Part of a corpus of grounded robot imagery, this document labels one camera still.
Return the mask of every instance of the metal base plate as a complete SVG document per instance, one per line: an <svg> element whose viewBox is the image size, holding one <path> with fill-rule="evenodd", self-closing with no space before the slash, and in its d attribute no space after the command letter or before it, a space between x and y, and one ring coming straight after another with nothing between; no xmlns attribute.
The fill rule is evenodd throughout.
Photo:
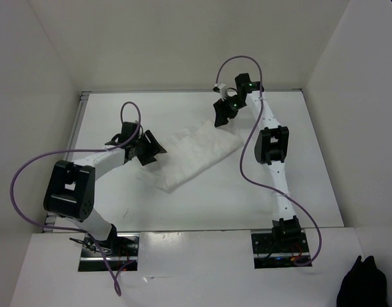
<svg viewBox="0 0 392 307"><path fill-rule="evenodd" d="M117 271L128 260L136 260L125 268L125 271L137 271L137 257L139 251L139 233L118 233L118 237L125 237L132 241L127 246L127 255L110 255L106 257L113 271ZM79 260L79 272L107 271L103 258L99 253L82 248Z"/></svg>
<svg viewBox="0 0 392 307"><path fill-rule="evenodd" d="M303 263L311 258L304 232L296 244L274 245L271 230L251 232L251 242L255 269L296 267L295 259Z"/></svg>

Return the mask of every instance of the white table surface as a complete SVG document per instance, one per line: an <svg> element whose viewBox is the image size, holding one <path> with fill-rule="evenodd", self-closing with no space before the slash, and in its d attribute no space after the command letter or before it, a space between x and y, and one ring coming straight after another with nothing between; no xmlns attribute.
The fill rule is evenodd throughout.
<svg viewBox="0 0 392 307"><path fill-rule="evenodd" d="M301 92L268 92L267 100L282 125L290 129L286 177L290 193L321 227L343 226L324 160ZM102 93L86 103L76 148L102 148L121 125L119 112L128 100L138 104L145 130L162 141L170 134L206 120L214 120L212 92ZM132 107L125 120L137 119ZM254 119L249 108L234 123L246 139ZM255 161L252 139L244 160L248 176L272 185L270 175ZM137 159L114 169L96 182L95 208L119 231L240 230L271 228L272 191L246 182L239 173L241 148L168 194L135 178ZM75 154L74 159L86 154ZM301 226L313 227L296 209ZM59 226L70 223L58 219Z"/></svg>
<svg viewBox="0 0 392 307"><path fill-rule="evenodd" d="M318 236L307 230L313 254ZM361 246L352 228L323 228L313 267L254 269L250 231L142 233L136 272L77 272L81 247L68 233L34 234L11 307L335 307Z"/></svg>

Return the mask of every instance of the white wall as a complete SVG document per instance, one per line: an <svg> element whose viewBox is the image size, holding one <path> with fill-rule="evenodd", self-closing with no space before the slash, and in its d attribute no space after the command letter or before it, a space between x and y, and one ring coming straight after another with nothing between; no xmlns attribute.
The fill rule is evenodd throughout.
<svg viewBox="0 0 392 307"><path fill-rule="evenodd" d="M26 0L0 0L0 306L8 306L33 228L12 209L8 188L18 167L67 145L78 94ZM51 157L30 167L17 199L43 221Z"/></svg>
<svg viewBox="0 0 392 307"><path fill-rule="evenodd" d="M390 0L351 0L304 96L345 225L392 224Z"/></svg>
<svg viewBox="0 0 392 307"><path fill-rule="evenodd" d="M237 54L262 64L267 88L302 88L348 1L30 3L80 90L154 90L211 88ZM239 61L224 80L243 71L256 70Z"/></svg>

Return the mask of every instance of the white towel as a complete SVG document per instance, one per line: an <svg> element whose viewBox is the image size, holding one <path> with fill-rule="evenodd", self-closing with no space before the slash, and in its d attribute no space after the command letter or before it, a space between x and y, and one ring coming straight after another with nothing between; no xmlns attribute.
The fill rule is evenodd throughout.
<svg viewBox="0 0 392 307"><path fill-rule="evenodd" d="M224 159L243 140L239 135L215 128L209 120L199 129L181 130L161 144L167 153L157 155L157 162L143 166L136 178L170 192Z"/></svg>

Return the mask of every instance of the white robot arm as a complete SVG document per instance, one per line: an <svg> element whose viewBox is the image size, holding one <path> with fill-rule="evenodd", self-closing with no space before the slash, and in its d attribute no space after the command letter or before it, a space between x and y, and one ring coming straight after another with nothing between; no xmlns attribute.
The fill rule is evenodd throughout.
<svg viewBox="0 0 392 307"><path fill-rule="evenodd" d="M123 122L122 132L106 143L104 151L73 162L58 161L52 171L43 201L46 211L64 217L78 228L89 232L108 253L118 248L119 239L116 227L103 219L93 208L95 181L134 157L137 157L142 165L146 165L156 161L157 154L166 153L149 130L135 136L125 146L109 150L124 144L136 130L137 123Z"/></svg>
<svg viewBox="0 0 392 307"><path fill-rule="evenodd" d="M255 145L255 158L263 168L268 168L274 187L288 194L285 176L285 157L288 147L289 130L281 126L271 111L263 92L260 99L259 82L251 82L248 74L240 74L235 78L237 94L229 96L225 84L216 84L214 91L221 94L214 104L216 111L215 126L226 125L228 119L236 117L238 110L248 106L258 119L263 102L262 118L258 122L259 135ZM276 239L285 242L299 237L301 227L291 202L280 194L276 194L276 202L272 207L273 233Z"/></svg>

